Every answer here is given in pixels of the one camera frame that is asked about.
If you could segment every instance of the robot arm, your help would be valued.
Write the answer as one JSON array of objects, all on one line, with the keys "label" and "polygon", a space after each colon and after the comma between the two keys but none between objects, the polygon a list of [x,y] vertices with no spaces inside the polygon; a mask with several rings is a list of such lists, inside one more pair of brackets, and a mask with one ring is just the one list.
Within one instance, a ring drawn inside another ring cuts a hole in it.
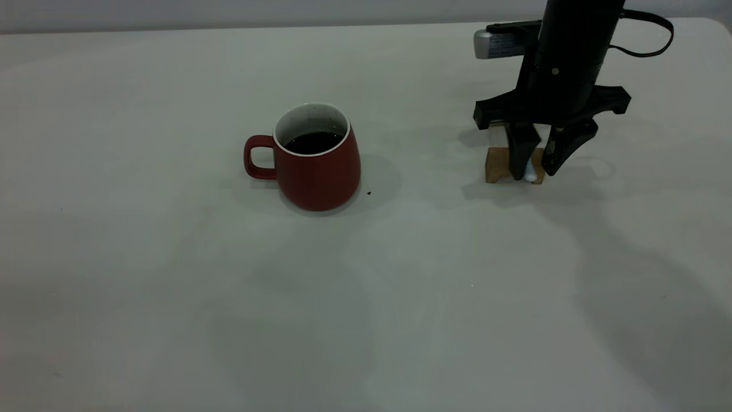
[{"label": "robot arm", "polygon": [[[623,114],[630,96],[622,87],[596,86],[609,48],[631,56],[663,53],[673,40],[668,20],[645,12],[624,10],[625,0],[549,0],[540,21],[495,24],[474,35],[478,59],[523,55],[516,88],[498,97],[476,102],[474,119],[479,129],[491,123],[506,125],[510,168],[516,180],[540,138],[534,123],[551,125],[542,165],[549,175],[579,146],[597,133],[592,119],[603,111]],[[671,32],[659,51],[635,53],[610,45],[618,19],[632,18],[664,26]]]}]

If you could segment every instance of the mug rim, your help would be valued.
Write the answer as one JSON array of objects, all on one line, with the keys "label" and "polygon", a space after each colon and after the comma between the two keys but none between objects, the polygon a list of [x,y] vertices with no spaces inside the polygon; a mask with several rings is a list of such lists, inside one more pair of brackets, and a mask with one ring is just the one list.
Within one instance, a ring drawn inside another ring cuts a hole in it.
[{"label": "mug rim", "polygon": [[[340,113],[340,115],[343,116],[343,119],[346,119],[346,135],[343,137],[343,139],[341,139],[338,142],[338,144],[336,144],[334,147],[331,147],[330,149],[326,150],[325,152],[316,153],[314,155],[303,155],[301,153],[295,153],[295,152],[291,152],[290,150],[287,150],[280,143],[280,140],[277,138],[277,126],[280,124],[282,119],[287,117],[288,114],[292,113],[293,111],[296,111],[299,108],[305,107],[305,106],[328,106],[328,107],[334,109],[335,111],[337,111],[338,113]],[[338,107],[333,106],[330,103],[325,103],[325,102],[308,102],[308,103],[303,103],[301,105],[295,106],[295,107],[291,108],[290,110],[287,110],[282,116],[280,116],[279,120],[277,121],[277,123],[274,124],[274,126],[275,126],[274,129],[272,129],[272,138],[274,140],[274,143],[277,145],[277,147],[279,147],[280,150],[282,150],[283,152],[285,152],[289,155],[297,156],[300,158],[317,158],[318,156],[327,155],[328,153],[337,150],[338,147],[341,147],[343,145],[343,143],[346,141],[346,139],[348,139],[348,137],[351,135],[351,119],[349,119],[348,116],[346,116],[346,113],[344,113],[343,110],[340,110]]]}]

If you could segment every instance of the mug handle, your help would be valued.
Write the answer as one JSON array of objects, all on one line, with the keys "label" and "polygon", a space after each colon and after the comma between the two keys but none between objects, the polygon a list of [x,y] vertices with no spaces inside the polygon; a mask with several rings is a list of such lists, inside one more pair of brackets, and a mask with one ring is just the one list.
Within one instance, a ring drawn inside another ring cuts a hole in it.
[{"label": "mug handle", "polygon": [[254,166],[252,163],[252,149],[255,147],[275,147],[275,138],[272,136],[257,135],[252,136],[247,140],[244,145],[244,169],[247,173],[255,179],[263,180],[275,180],[277,179],[277,172],[274,169],[267,169],[264,167]]}]

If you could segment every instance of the table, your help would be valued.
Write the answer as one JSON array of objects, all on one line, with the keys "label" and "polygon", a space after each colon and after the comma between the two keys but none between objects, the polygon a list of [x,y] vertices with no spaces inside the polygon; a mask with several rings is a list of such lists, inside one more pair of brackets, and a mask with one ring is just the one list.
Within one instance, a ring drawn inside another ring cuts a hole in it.
[{"label": "table", "polygon": [[[0,409],[732,407],[732,40],[674,23],[541,186],[484,183],[480,24],[0,37]],[[328,213],[242,165],[312,100],[363,158]]]}]

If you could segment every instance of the white wall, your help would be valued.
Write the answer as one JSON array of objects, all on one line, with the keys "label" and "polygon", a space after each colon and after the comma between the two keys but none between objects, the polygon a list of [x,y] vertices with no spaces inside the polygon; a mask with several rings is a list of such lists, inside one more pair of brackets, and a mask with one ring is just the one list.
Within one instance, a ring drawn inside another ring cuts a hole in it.
[{"label": "white wall", "polygon": [[[545,0],[0,0],[0,32],[320,26],[538,18]],[[729,0],[628,0],[732,26]]]}]

